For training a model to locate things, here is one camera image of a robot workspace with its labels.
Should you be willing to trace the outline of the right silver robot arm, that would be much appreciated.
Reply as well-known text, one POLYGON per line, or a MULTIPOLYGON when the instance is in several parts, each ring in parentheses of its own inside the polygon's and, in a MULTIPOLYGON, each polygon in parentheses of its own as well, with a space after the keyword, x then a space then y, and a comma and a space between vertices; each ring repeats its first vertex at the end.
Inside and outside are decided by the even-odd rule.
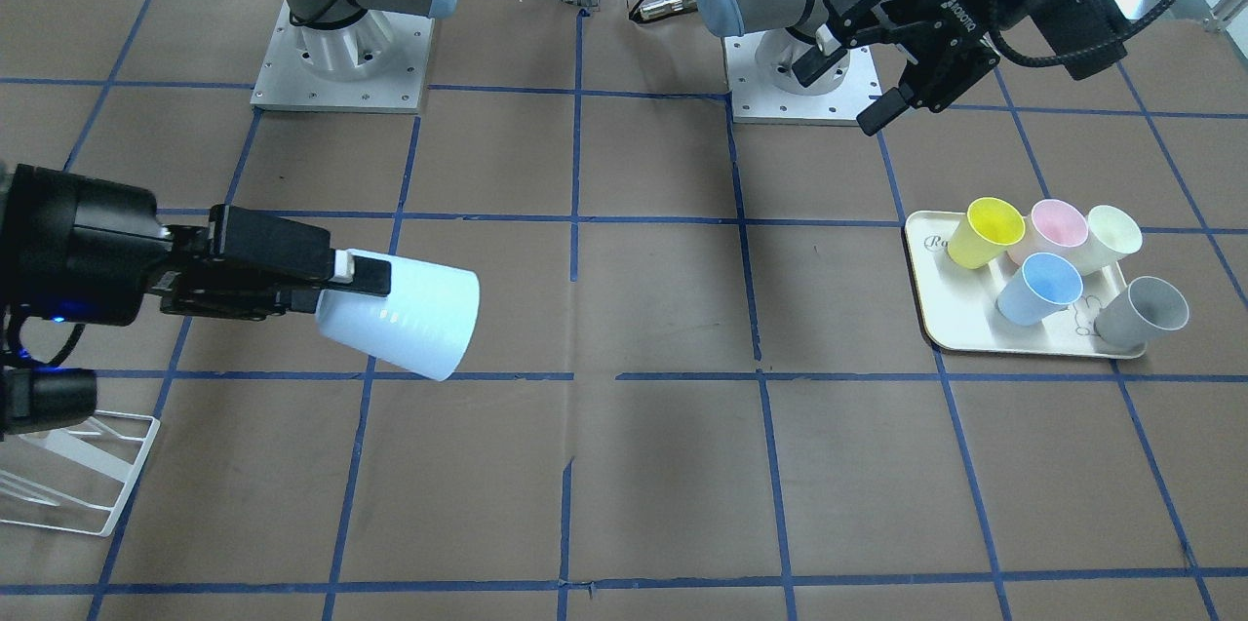
POLYGON ((899 221, 746 205, 726 97, 436 89, 418 116, 124 89, 104 160, 2 173, 5 429, 97 403, 65 363, 146 304, 228 327, 192 380, 754 382, 845 372, 899 221), (260 360, 253 369, 250 362, 260 360))

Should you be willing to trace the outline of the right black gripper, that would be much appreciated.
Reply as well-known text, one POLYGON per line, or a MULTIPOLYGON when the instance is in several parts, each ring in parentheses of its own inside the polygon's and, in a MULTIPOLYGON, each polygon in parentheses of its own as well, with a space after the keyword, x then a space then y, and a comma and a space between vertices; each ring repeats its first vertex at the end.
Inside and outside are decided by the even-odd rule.
POLYGON ((329 229, 237 205, 213 205, 207 224, 168 227, 168 254, 152 267, 146 291, 162 313, 265 320, 314 314, 321 288, 388 296, 386 257, 334 251, 329 229))

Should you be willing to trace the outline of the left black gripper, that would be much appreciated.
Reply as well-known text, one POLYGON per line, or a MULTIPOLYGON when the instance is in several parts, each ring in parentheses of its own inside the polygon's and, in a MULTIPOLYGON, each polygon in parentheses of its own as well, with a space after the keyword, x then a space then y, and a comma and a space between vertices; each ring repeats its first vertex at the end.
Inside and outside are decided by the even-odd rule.
POLYGON ((824 0, 824 5, 827 25, 792 62, 792 76, 802 87, 842 61, 847 47, 891 44, 909 59, 899 82, 857 115, 865 136, 876 136, 910 108, 948 107, 998 64, 983 40, 986 19, 973 0, 824 0))

